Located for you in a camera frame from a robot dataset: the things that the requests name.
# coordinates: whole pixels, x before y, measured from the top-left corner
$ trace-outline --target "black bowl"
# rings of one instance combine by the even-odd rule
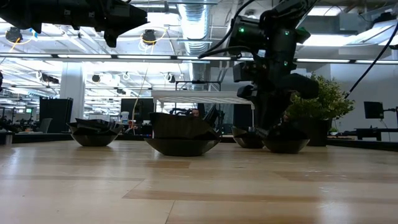
[[[264,145],[273,153],[297,154],[309,142],[309,139],[300,140],[263,140]]]
[[[113,140],[117,138],[118,135],[74,135],[71,134],[72,138],[76,140],[82,146],[88,147],[103,147],[107,146]]]
[[[144,139],[165,156],[201,156],[215,147],[220,140]]]
[[[232,135],[234,140],[243,148],[261,149],[264,147],[262,139],[254,132],[246,131],[235,126],[232,127]]]

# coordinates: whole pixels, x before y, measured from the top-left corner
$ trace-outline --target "ceiling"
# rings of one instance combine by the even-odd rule
[[[275,6],[277,0],[255,1],[250,4],[241,14],[253,15],[259,17],[260,13]],[[229,22],[238,5],[242,5],[243,0],[220,0],[217,5],[211,7],[210,11],[210,31],[205,42],[209,44],[218,42],[226,33]],[[362,1],[320,1],[310,12],[309,16],[336,17],[342,14],[342,11],[348,12],[347,15],[354,16],[358,27],[369,25],[365,18],[373,19],[372,12],[377,9],[394,10],[395,0],[376,1],[367,0],[366,4]],[[43,24],[42,33],[35,34],[31,30],[22,30],[23,41],[15,45],[6,40],[6,32],[11,27],[7,22],[0,20],[0,52],[12,53],[42,53],[42,54],[153,54],[153,55],[185,55],[184,42],[181,21],[178,14],[149,13],[150,23],[130,30],[118,38],[116,48],[110,48],[103,39],[103,32],[95,32],[93,28],[82,27],[79,31],[73,30],[70,26],[58,26],[53,24]],[[153,47],[148,47],[142,43],[141,34],[146,29],[155,30],[157,43]],[[301,58],[348,58],[348,59],[372,59],[376,57],[382,49],[386,39],[381,37],[378,42],[367,43],[358,42],[358,36],[340,36],[336,35],[333,40],[328,40],[325,36],[314,35],[311,43],[299,45],[296,51],[296,57]],[[335,46],[331,43],[338,43],[336,38],[341,39],[340,44]],[[113,89],[100,89],[104,86],[119,85],[123,87],[141,87],[140,96],[150,96],[147,88],[165,88],[171,89],[175,84],[168,82],[168,74],[174,75],[176,80],[190,80],[189,63],[146,63],[146,62],[83,62],[85,72],[87,73],[86,98],[89,96],[101,99],[125,96],[120,95]],[[212,67],[218,67],[218,63],[212,63]],[[37,98],[38,96],[57,96],[59,86],[52,85],[52,88],[28,88],[28,86],[46,86],[37,77],[40,73],[45,73],[61,80],[62,61],[54,60],[24,60],[21,58],[6,58],[1,64],[0,69],[4,75],[4,85],[25,85],[26,88],[8,89],[1,94],[2,98]],[[299,67],[307,67],[307,64],[299,64]],[[211,73],[210,80],[217,80],[219,72]],[[95,83],[92,81],[93,75],[101,75],[101,80],[105,82]],[[224,80],[223,85],[232,85],[231,77]],[[137,96],[139,90],[127,91],[127,96]]]

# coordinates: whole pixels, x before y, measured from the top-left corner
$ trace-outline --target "desk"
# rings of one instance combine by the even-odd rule
[[[381,133],[398,133],[398,128],[357,128],[356,135],[358,140],[363,138],[376,138],[381,141]]]

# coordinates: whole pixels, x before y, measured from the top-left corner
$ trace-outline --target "silver duct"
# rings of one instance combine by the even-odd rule
[[[184,39],[202,40],[207,38],[210,7],[201,4],[179,4],[177,7],[181,15]],[[184,44],[189,55],[200,55],[208,49],[208,44],[203,42],[185,42]],[[191,63],[189,71],[191,80],[208,80],[206,77],[208,68],[205,63]],[[193,85],[194,90],[200,90],[202,87]]]

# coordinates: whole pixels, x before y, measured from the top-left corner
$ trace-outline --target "monitor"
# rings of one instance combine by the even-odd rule
[[[380,102],[363,102],[366,119],[384,119],[383,104]]]

